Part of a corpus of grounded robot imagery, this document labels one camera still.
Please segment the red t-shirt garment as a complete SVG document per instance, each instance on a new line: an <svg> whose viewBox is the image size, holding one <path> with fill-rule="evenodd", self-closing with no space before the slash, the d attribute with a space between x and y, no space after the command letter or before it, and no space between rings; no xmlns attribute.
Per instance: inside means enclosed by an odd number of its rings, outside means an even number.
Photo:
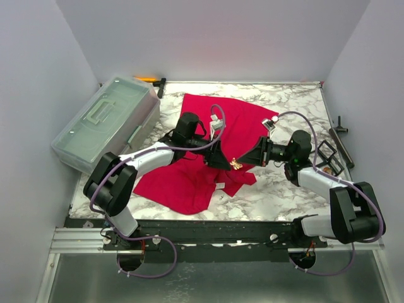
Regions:
<svg viewBox="0 0 404 303"><path fill-rule="evenodd" d="M204 126L208 126L213 104L222 108L218 115L225 116L221 147L229 162L241 157L260 137L266 136L268 132L262 120L277 115L272 110L237 99L191 94L185 94L181 112L196 114ZM193 215L208 209L217 184L223 184L223 191L233 197L243 185L256 183L249 169L250 165L230 171L214 169L208 167L201 156L187 153L185 159L145 174L134 193L183 215Z"/></svg>

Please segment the round orange brooch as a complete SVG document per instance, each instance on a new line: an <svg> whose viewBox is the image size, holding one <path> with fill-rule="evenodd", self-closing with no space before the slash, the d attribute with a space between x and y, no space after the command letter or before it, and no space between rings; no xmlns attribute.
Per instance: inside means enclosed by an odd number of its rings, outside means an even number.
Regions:
<svg viewBox="0 0 404 303"><path fill-rule="evenodd" d="M333 175L333 171L332 171L332 169L329 168L329 167L324 167L324 168L323 168L323 172L325 172L325 173L327 173L327 174L329 174L329 175Z"/></svg>

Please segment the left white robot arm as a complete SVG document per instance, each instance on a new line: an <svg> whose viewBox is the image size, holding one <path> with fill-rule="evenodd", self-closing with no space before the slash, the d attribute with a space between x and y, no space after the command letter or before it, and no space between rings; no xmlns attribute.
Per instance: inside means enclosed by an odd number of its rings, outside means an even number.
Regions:
<svg viewBox="0 0 404 303"><path fill-rule="evenodd" d="M221 137L226 127L225 116L210 116L209 129L197 134L204 124L196 114L180 116L174 129L152 146L128 155L104 154L88 178L83 194L90 200L90 209L100 213L114 228L119 243L134 249L140 241L138 222L132 216L128 202L135 181L160 167L166 167L191 152L200 155L206 166L230 170L231 166L221 148Z"/></svg>

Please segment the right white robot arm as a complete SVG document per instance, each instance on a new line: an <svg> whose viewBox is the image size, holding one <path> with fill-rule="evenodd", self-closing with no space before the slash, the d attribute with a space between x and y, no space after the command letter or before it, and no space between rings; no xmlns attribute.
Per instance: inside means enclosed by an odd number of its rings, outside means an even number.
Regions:
<svg viewBox="0 0 404 303"><path fill-rule="evenodd" d="M294 220L298 227L291 230L290 239L295 246L305 247L313 237L332 238L349 244L383 235L385 223L372 186L367 182L347 182L317 171L309 160L310 153L311 135L298 130L287 145L260 137L256 145L237 161L261 167L270 161L283 162L288 181L328 200L329 215L309 215Z"/></svg>

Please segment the white garment label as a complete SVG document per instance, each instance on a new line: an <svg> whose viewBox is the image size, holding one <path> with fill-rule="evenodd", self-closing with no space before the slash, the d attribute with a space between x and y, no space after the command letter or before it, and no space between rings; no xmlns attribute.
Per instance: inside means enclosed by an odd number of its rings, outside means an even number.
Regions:
<svg viewBox="0 0 404 303"><path fill-rule="evenodd" d="M225 187L225 183L224 182L221 182L221 183L216 183L216 190L217 189L223 189Z"/></svg>

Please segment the black rod with knob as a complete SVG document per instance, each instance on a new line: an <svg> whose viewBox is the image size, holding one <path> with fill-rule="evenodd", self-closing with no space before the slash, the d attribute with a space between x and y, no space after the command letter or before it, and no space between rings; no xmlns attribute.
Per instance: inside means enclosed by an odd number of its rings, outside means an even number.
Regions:
<svg viewBox="0 0 404 303"><path fill-rule="evenodd" d="M340 134L348 133L348 128L345 128L341 125L341 116L338 116L337 118L337 126L330 128L328 132L331 138L334 140L337 150L340 152L342 158L344 159L347 169L353 169L355 167L354 160L349 154L346 146L343 144L342 139L340 138Z"/></svg>

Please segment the black clamp tool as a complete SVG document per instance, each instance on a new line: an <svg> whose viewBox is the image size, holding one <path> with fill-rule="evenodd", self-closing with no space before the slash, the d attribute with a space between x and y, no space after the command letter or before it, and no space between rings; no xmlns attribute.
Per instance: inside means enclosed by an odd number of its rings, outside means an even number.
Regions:
<svg viewBox="0 0 404 303"><path fill-rule="evenodd" d="M160 80L153 81L152 84L155 88L158 88L157 97L161 99L164 94L165 84L167 82L166 78L161 78Z"/></svg>

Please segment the clear plastic storage box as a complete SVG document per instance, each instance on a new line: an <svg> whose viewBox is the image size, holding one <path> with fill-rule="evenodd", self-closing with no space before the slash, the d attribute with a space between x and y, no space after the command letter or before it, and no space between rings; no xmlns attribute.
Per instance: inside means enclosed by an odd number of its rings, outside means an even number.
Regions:
<svg viewBox="0 0 404 303"><path fill-rule="evenodd" d="M114 77L104 83L51 143L60 161L91 174L107 152L139 150L160 119L152 84Z"/></svg>

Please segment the black metal base rail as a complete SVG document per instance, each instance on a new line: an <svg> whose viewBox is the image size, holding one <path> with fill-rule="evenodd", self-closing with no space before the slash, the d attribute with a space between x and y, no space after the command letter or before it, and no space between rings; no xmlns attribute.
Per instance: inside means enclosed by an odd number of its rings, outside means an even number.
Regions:
<svg viewBox="0 0 404 303"><path fill-rule="evenodd" d="M142 250L113 254L125 267L141 263L287 262L291 252L326 248L318 237L298 233L292 222L141 220L133 241L120 238L102 220L66 219L64 228L101 229L104 249Z"/></svg>

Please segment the aluminium frame rail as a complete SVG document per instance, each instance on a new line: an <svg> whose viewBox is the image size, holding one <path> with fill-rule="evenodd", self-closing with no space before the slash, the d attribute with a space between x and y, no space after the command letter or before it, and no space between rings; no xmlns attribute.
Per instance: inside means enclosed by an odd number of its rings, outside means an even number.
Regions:
<svg viewBox="0 0 404 303"><path fill-rule="evenodd" d="M50 245L50 254L134 254L142 250L104 249L101 229L55 229Z"/></svg>

